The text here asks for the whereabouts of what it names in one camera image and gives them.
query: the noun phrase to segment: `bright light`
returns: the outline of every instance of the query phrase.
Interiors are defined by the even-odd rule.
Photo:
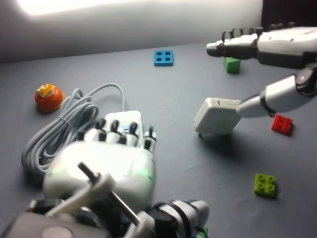
[[[30,15],[69,11],[127,0],[17,0]]]

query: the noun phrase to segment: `gray cable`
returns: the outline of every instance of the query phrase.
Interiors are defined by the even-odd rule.
[[[37,132],[29,141],[21,155],[24,168],[36,174],[47,171],[56,153],[77,139],[78,131],[91,126],[98,116],[99,108],[91,103],[91,96],[98,91],[115,87],[121,93],[122,108],[125,111],[125,96],[122,88],[115,83],[107,83],[94,89],[86,96],[76,88],[60,106],[60,115]]]

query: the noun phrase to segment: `white power adapter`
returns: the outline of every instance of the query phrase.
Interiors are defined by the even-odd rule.
[[[207,98],[194,118],[195,131],[199,136],[229,134],[241,119],[236,112],[240,103],[239,100]]]
[[[138,124],[138,128],[135,133],[139,136],[138,144],[136,147],[141,147],[143,145],[143,131],[142,131],[142,120],[141,113],[139,111],[127,111],[119,113],[109,113],[105,116],[106,119],[106,130],[109,131],[111,124],[114,120],[119,121],[118,131],[122,134],[128,134],[130,129],[130,124],[135,122]]]

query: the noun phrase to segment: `lego brick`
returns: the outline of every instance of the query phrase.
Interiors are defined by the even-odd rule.
[[[275,176],[256,173],[254,193],[262,197],[275,198]]]
[[[155,66],[172,66],[174,64],[173,51],[154,51]]]
[[[204,227],[204,231],[205,233],[208,235],[208,227]],[[203,232],[199,232],[197,235],[196,235],[196,238],[207,238],[206,235],[203,233]]]
[[[223,66],[227,73],[239,73],[240,71],[240,59],[234,59],[231,57],[223,58]]]
[[[272,130],[279,132],[284,135],[290,135],[293,128],[293,120],[290,118],[283,117],[281,115],[276,115]]]

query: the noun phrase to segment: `red lego brick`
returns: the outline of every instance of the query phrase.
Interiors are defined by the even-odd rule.
[[[290,135],[292,132],[293,120],[290,118],[283,117],[281,115],[276,115],[274,123],[272,125],[272,130],[282,133],[284,135]]]

